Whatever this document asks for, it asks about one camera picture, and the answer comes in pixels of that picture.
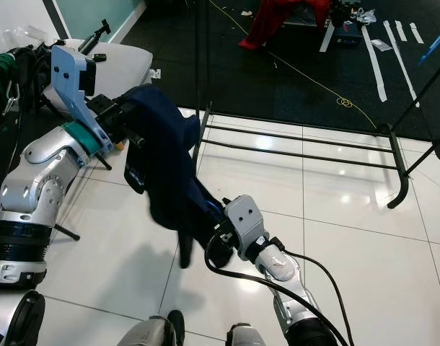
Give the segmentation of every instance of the yellow cable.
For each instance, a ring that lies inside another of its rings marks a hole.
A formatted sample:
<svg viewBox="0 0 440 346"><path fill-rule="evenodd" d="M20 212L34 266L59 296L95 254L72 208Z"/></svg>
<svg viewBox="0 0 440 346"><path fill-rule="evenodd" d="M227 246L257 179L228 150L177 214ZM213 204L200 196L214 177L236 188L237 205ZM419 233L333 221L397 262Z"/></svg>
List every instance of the yellow cable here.
<svg viewBox="0 0 440 346"><path fill-rule="evenodd" d="M215 2L213 2L212 0L209 0L209 2L216 7L221 13L223 13L224 15L226 15L228 18L230 18L237 26L238 28L240 28L244 34L248 35L248 32L246 30L244 30L243 27L241 27L241 25L238 24L238 22L236 22L236 20L234 20L234 18L232 16L230 16L229 14L227 14L222 8L220 8L219 5L217 5ZM311 78L310 76L304 74L302 71L300 71L299 69L293 67L290 63L288 63L287 61L285 61L284 59L279 58L278 56L274 55L272 52L268 51L268 53L273 56L274 58L278 59L280 62L286 64L288 67L292 68L295 72L298 72L299 74L301 74L303 77L309 79L310 81L312 81L313 83L319 85L320 87L326 89L327 91L333 93L335 96L337 96L336 102L338 105L340 106L344 106L346 108L352 108L355 107L359 112L361 112L361 114L363 114L367 120L369 120L369 122L372 124L372 126L374 126L374 128L377 128L375 126L375 124L372 122L371 118L357 105L355 105L354 103L352 103L352 101L350 101L349 99L340 96L338 93L334 92L333 90L329 89L327 86L322 85L321 83L315 81L313 78Z"/></svg>

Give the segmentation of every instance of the red cloth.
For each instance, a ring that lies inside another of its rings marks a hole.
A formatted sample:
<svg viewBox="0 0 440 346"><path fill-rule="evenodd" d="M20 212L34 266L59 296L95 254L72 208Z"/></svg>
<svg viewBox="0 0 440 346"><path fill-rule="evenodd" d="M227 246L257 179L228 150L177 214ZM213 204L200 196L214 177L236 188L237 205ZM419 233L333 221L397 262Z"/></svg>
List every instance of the red cloth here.
<svg viewBox="0 0 440 346"><path fill-rule="evenodd" d="M295 4L303 1L313 7L316 24L322 29L330 0L262 0L249 35L239 45L250 50L260 48L291 15Z"/></svg>

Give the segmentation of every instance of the clothing rack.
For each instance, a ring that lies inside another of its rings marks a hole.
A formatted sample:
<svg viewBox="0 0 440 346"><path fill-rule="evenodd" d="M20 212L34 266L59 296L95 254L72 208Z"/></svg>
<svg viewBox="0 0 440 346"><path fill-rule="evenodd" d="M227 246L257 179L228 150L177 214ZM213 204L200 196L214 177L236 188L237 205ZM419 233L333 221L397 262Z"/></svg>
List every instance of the clothing rack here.
<svg viewBox="0 0 440 346"><path fill-rule="evenodd" d="M204 21L205 21L205 28L203 30L201 26L201 14L204 13ZM204 42L206 45L206 54L204 56L205 59L205 65L206 65L206 88L203 90L201 89L201 34L205 33ZM233 149L239 149L239 150L248 150L248 151L258 151L261 153L268 153L268 154L277 154L277 155L286 155L286 156L295 156L295 157L302 157L304 159L315 159L315 160L322 160L322 161L332 161L332 162L339 162L343 164L355 164L359 166L365 166L365 167L374 167L374 168L381 168L381 169L390 169L395 170L398 173L398 178L400 180L400 191L396 195L396 197L391 200L387 207L390 209L395 208L398 206L406 197L409 190L409 174L433 151L437 146L440 145L440 138L437 141L434 141L433 145L430 147L429 150L427 150L424 155L422 155L421 158L419 158L414 164L411 165L409 169L405 168L404 160L402 157L402 153L400 150L400 146L398 145L398 139L395 134L395 130L398 127L398 125L408 116L410 111L415 107L415 104L422 99L422 97L426 94L426 92L429 90L430 86L435 82L435 80L440 75L440 68L436 71L436 73L431 77L431 79L428 81L428 83L424 86L424 88L419 92L418 96L415 100L413 100L408 108L404 111L401 116L399 116L398 120L395 122L394 125L390 124L382 124L379 127L377 127L376 131L357 131L357 130L349 130L344 128L333 128L328 126L316 126L316 125L309 125L304 123L290 123L286 121L278 121L278 120L265 120L255 117L245 117L241 115L233 115L229 113L224 112L215 112L216 115L224 115L228 117L236 117L240 119L247 119L247 120L258 120L268 123L280 123L280 124L287 124L287 125L297 125L297 126L305 126L310 128L320 128L324 130L334 130L339 132L346 132L346 133L357 133L362 135L368 135L368 136L374 136L374 137L385 137L389 139L390 142L390 148L375 148L371 146L362 146L362 145L356 145L356 144L349 144L349 143L343 143L343 142L337 142L337 141L323 141L323 140L317 140L312 138L304 138L299 136L285 136L285 135L279 135L279 134L273 134L273 133L264 133L259 131L251 131L251 130L242 130L237 128L229 128L224 126L216 126L216 125L208 125L208 119L211 114L213 114L212 110L212 101L210 100L210 16L209 16L209 1L208 0L195 0L195 88L196 88L196 116L198 119L200 119L200 111L201 111L201 103L202 103L202 96L205 97L206 100L206 110L203 116L203 119L201 121L201 134L200 134L200 140L195 145L194 152L193 152L193 165L196 168L197 162L198 162L198 153L199 148L201 145L201 142L213 144L217 146L224 146L227 148L233 148ZM357 148L357 149L363 149L368 151L378 151L383 153L392 154L393 158L395 160L395 165L386 165L386 164L372 164L369 162L362 162L362 161L351 161L351 160L344 160L344 159L336 159L333 157L326 157L326 156L315 156L315 155L306 155L306 154L298 154L298 153L291 153L286 151L275 151L275 150L267 150L267 149L260 149L260 148L253 148L249 146L238 146L230 143L223 143L218 141L210 141L208 139L203 139L203 134L206 128L213 128L217 130L225 130L225 131L232 131L232 132L238 132L238 133L247 133L247 134L253 134L253 135L260 135L260 136L269 136L269 137L275 137L275 138L285 138L285 139L291 139L295 141L306 141L306 142L312 142L312 143L320 143L320 144L326 144L330 146L343 146L343 147L349 147L349 148Z"/></svg>

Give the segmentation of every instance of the black carpet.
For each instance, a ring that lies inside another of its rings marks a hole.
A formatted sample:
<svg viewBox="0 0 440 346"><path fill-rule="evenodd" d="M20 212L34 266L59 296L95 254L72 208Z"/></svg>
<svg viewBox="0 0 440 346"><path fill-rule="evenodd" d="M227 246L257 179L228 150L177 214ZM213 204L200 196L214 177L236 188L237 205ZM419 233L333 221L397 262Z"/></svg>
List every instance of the black carpet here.
<svg viewBox="0 0 440 346"><path fill-rule="evenodd" d="M260 0L214 0L249 30ZM401 20L408 38L398 42L416 93L440 66L440 47L422 66L419 58L440 33L440 0L363 1L365 9L376 9L377 23L368 27L371 39L390 43L382 24L389 20L397 36L395 20ZM364 41L354 48L330 46L319 53L323 32L315 28L282 27L266 48L250 52L237 44L245 34L218 9L210 6L211 72L210 97L213 110L271 120L326 125L336 128L373 130L357 109L337 104L337 97L305 79L268 54L268 51L297 67L319 83L358 105L376 125L393 123L411 102L409 89L393 50L376 51L388 100L380 102ZM418 26L425 45L415 41L409 23ZM154 83L181 107L195 107L194 8L184 1L172 5L150 4L123 44L153 53L153 68L162 70ZM202 75L202 86L206 86ZM430 140L440 136L440 78L421 103L397 129L399 136Z"/></svg>

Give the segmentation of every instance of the white tile floor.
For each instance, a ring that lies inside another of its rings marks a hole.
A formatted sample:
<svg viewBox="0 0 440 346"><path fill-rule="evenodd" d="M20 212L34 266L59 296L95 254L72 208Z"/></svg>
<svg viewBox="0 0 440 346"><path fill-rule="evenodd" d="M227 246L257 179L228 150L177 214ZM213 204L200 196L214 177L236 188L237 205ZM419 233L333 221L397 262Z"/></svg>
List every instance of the white tile floor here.
<svg viewBox="0 0 440 346"><path fill-rule="evenodd" d="M388 146L382 138L221 116L214 125ZM277 151L391 164L388 154L210 129L205 138ZM407 164L426 143L400 141ZM178 267L176 236L156 225L147 196L123 179L126 153L92 162L77 178L58 222L82 236L56 234L39 345L116 345L134 324L174 308L185 314L187 346L219 346L232 324L257 327L268 346L286 345L267 288L215 275L196 247L190 268ZM338 282L356 345L440 345L440 161L430 156L412 173L405 201L396 173L382 169L241 151L208 144L198 176L218 198L254 197L265 225L287 247L323 262ZM253 273L234 258L229 269ZM302 263L308 289L345 334L327 278Z"/></svg>

